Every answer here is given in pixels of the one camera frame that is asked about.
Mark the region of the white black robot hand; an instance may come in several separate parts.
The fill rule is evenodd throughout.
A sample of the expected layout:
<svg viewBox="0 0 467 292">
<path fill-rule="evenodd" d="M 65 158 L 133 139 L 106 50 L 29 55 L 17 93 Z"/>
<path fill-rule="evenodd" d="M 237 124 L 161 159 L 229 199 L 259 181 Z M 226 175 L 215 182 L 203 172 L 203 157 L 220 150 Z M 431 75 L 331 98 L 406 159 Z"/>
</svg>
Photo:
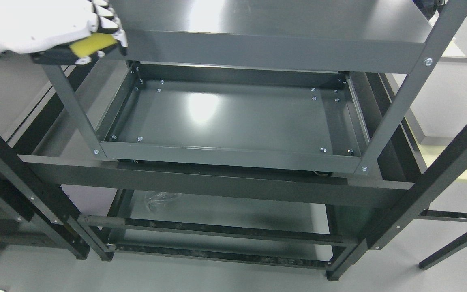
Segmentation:
<svg viewBox="0 0 467 292">
<path fill-rule="evenodd" d="M 87 57 L 74 55 L 68 45 L 94 33 L 113 35 L 116 46 Z M 29 55 L 35 64 L 84 65 L 115 49 L 126 56 L 128 46 L 107 0 L 0 0 L 0 55 Z"/>
</svg>

